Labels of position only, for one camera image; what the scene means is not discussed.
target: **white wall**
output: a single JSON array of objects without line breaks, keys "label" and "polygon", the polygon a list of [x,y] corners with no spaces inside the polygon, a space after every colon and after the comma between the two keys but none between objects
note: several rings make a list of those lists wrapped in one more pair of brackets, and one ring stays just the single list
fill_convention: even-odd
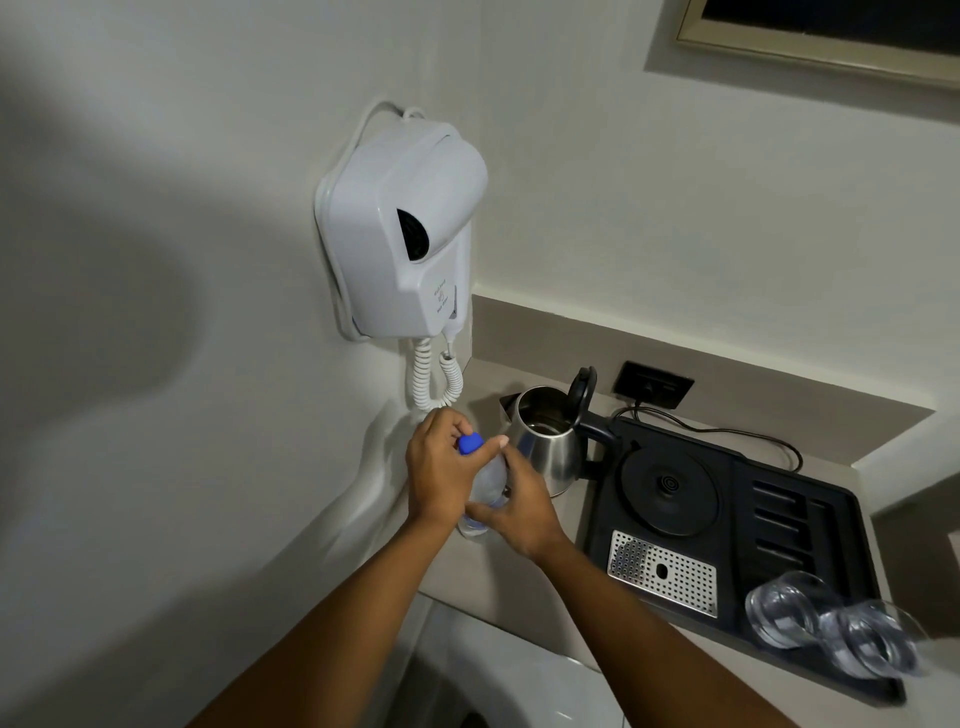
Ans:
[{"label": "white wall", "polygon": [[337,335],[313,190],[378,92],[475,138],[478,19],[4,4],[0,722],[182,725],[362,557],[405,359]]},{"label": "white wall", "polygon": [[[682,4],[485,0],[477,292],[933,404],[955,443],[960,129],[908,115],[945,97],[663,50]],[[863,464],[880,500],[932,482],[927,436]]]}]

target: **blue bottle cap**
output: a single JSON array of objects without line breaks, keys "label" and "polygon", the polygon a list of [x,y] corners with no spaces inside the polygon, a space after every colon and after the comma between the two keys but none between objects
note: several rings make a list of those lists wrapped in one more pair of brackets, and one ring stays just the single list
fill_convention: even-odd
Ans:
[{"label": "blue bottle cap", "polygon": [[469,455],[483,446],[483,435],[474,432],[472,435],[461,435],[457,439],[457,449],[461,455]]}]

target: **black outlet plate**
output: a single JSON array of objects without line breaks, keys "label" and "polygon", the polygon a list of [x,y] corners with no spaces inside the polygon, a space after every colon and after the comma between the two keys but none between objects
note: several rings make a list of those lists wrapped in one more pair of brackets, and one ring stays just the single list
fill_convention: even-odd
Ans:
[{"label": "black outlet plate", "polygon": [[676,409],[692,386],[693,379],[685,376],[625,361],[613,383],[613,393],[663,409]]}]

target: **person's left hand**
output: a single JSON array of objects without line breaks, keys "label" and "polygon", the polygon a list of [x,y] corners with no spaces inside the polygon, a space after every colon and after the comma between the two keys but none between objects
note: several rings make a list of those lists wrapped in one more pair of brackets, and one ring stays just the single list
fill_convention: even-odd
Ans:
[{"label": "person's left hand", "polygon": [[409,520],[434,522],[452,530],[464,515],[473,478],[507,444],[506,435],[497,435],[482,448],[461,455],[457,439],[472,432],[467,417],[449,407],[433,410],[417,427],[407,446]]}]

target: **black tray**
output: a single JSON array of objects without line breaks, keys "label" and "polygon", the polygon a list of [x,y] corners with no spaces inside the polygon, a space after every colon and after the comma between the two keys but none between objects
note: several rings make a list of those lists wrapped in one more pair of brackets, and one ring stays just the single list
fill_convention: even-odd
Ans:
[{"label": "black tray", "polygon": [[670,548],[717,568],[718,615],[703,615],[642,590],[636,593],[669,621],[770,664],[872,705],[902,705],[900,680],[860,680],[832,665],[817,646],[792,650],[764,643],[747,621],[744,598],[754,587],[790,570],[820,576],[852,604],[879,598],[863,517],[850,491],[762,465],[659,427],[619,420],[612,425],[632,449],[682,447],[710,473],[720,500],[714,525],[691,538],[646,528],[624,507],[618,462],[605,462],[597,482],[584,551],[606,571],[614,530]]}]

